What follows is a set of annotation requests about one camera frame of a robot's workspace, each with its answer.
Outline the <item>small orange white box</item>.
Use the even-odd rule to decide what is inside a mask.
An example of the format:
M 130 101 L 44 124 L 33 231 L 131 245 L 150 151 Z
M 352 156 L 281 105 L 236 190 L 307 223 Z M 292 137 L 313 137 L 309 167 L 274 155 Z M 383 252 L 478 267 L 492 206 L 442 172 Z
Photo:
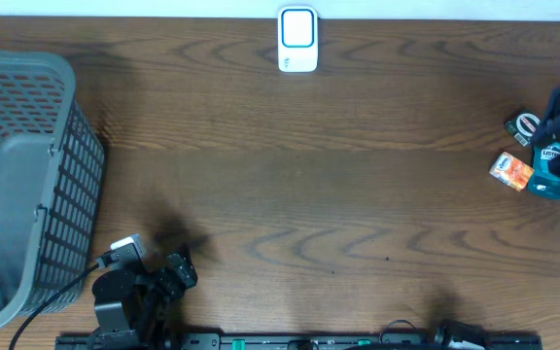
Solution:
M 510 153 L 502 152 L 491 166 L 489 174 L 521 192 L 528 185 L 534 169 Z

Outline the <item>green box with round label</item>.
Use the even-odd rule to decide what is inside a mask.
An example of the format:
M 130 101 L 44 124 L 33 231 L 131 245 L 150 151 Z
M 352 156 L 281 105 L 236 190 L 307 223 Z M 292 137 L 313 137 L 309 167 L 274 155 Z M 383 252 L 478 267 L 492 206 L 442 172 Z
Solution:
M 527 147 L 540 123 L 536 114 L 522 110 L 505 123 L 505 128 L 521 146 Z

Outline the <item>teal bottle with clear cap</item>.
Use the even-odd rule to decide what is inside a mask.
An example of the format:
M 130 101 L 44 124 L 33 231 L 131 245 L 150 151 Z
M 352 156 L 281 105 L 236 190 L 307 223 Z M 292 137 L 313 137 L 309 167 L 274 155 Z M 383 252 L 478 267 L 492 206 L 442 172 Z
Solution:
M 545 148 L 534 148 L 534 173 L 529 180 L 531 193 L 549 198 L 560 199 L 560 178 L 549 171 L 548 163 L 560 156 L 560 143 L 553 143 Z

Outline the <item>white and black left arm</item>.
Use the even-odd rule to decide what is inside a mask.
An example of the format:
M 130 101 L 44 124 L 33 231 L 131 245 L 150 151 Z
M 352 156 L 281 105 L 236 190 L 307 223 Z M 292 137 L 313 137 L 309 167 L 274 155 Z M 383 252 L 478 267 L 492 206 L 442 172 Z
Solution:
M 107 267 L 92 285 L 98 329 L 88 349 L 180 349 L 182 340 L 167 325 L 167 309 L 197 283 L 190 250 L 183 245 L 166 257 L 166 265 L 148 270 L 135 244 L 97 259 Z

